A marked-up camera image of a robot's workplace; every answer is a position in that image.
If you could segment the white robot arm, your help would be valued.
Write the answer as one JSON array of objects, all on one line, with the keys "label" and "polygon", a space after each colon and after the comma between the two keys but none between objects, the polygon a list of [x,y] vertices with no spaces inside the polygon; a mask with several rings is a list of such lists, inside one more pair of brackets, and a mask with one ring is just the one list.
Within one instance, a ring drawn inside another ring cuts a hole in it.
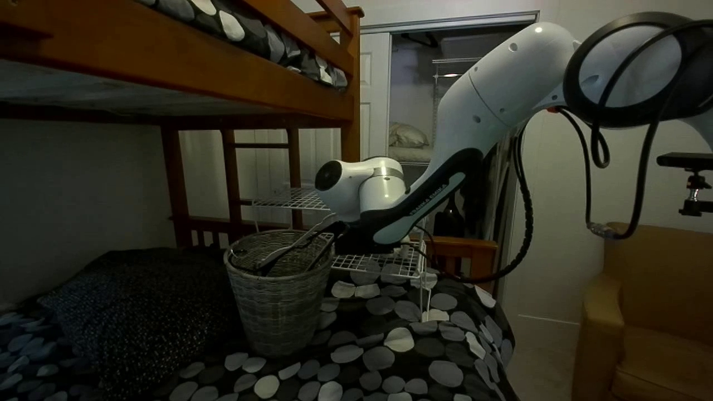
[{"label": "white robot arm", "polygon": [[534,22],[446,90],[430,164],[414,182],[400,180],[397,160],[368,159],[325,164],[313,187],[336,215],[332,231],[341,253],[385,253],[541,109],[564,107],[594,130],[683,120],[709,135],[711,93],[707,20],[642,11],[586,41],[554,22]]}]

